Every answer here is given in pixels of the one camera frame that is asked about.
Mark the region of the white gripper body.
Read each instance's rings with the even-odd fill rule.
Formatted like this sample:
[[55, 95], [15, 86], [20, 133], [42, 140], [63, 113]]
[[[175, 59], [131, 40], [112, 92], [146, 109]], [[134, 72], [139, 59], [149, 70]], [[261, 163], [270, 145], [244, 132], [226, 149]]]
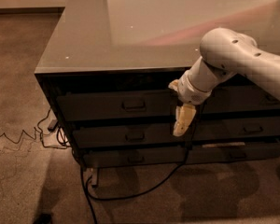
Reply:
[[213, 77], [188, 70], [180, 79], [173, 80], [168, 87], [177, 93], [181, 102], [200, 105], [211, 95]]

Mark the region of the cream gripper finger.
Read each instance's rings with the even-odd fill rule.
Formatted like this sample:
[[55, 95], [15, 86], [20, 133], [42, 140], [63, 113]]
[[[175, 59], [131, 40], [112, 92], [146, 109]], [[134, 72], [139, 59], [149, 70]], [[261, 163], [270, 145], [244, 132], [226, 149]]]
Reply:
[[192, 104], [178, 105], [175, 109], [175, 125], [173, 136], [179, 137], [186, 133], [196, 115], [196, 107]]

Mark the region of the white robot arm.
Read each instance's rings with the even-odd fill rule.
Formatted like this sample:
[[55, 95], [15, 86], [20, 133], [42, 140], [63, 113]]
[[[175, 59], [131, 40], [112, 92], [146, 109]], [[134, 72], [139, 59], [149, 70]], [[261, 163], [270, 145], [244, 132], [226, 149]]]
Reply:
[[200, 43], [200, 57], [169, 88], [182, 102], [175, 109], [174, 136], [182, 136], [196, 115], [196, 106], [212, 90], [235, 75], [246, 77], [280, 101], [280, 56], [258, 48], [254, 38], [226, 28], [207, 32]]

